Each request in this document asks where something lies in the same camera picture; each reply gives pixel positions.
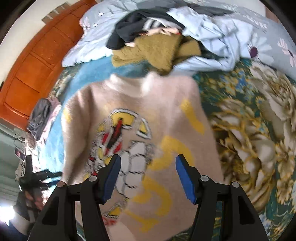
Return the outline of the person's left hand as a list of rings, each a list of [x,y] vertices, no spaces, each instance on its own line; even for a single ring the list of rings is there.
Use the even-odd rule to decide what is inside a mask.
[[[44,204],[43,204],[43,194],[39,189],[34,189],[33,191],[27,191],[25,190],[25,197],[34,203],[36,208],[39,211],[42,211]]]

